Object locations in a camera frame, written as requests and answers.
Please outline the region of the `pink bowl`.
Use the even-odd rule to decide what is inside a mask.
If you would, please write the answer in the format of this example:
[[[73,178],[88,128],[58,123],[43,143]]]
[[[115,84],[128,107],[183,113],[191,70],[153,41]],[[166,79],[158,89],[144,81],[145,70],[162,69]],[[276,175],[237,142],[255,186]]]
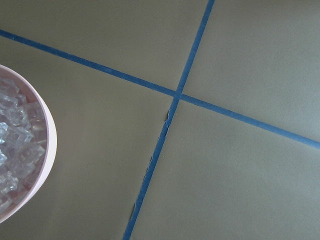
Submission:
[[[0,76],[13,80],[14,83],[20,88],[22,93],[26,95],[27,100],[31,102],[38,102],[40,104],[44,113],[47,132],[46,153],[39,175],[35,183],[33,184],[32,188],[21,200],[21,202],[19,202],[16,206],[9,207],[7,211],[0,215],[0,222],[3,223],[12,215],[14,215],[20,208],[22,208],[38,192],[38,190],[46,181],[48,175],[51,172],[56,157],[57,130],[53,116],[45,101],[39,95],[37,90],[23,76],[4,65],[0,66]]]

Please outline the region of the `clear ice cubes pile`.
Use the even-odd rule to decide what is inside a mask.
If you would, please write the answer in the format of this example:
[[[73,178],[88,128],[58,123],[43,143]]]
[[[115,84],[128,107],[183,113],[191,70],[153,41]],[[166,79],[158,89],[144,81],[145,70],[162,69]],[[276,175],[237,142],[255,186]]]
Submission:
[[[0,212],[19,204],[40,174],[47,124],[39,102],[28,102],[13,80],[0,79]]]

